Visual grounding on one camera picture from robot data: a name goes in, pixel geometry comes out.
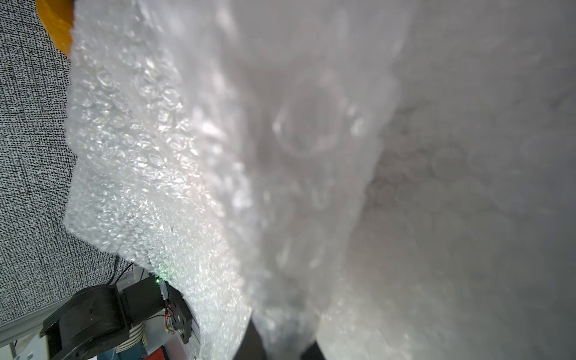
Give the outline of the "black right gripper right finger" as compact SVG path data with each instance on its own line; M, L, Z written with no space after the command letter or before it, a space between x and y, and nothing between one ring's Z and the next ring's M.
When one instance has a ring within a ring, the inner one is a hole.
M301 360L326 360L317 342L314 342L300 356Z

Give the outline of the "clear bubble wrap sheet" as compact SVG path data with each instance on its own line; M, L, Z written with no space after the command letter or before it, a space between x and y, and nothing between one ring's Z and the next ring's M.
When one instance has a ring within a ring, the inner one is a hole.
M202 359L575 357L573 1L78 1L67 230Z

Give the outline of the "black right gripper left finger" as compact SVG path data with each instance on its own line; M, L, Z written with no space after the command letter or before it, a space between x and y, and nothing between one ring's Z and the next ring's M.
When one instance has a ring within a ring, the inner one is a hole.
M233 357L234 360L267 360L263 342L254 322L247 326L242 342Z

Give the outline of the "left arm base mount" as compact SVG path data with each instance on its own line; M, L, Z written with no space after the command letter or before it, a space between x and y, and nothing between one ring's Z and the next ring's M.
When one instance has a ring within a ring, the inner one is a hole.
M198 324L183 295L169 282L148 276L120 292L127 321L131 326L144 323L163 311L166 329L178 334L183 344L191 338L200 343Z

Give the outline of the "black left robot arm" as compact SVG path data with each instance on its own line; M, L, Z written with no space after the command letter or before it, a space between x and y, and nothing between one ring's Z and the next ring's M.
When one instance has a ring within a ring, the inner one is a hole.
M129 338L131 326L115 286L90 286L75 293L43 321L50 359L90 359Z

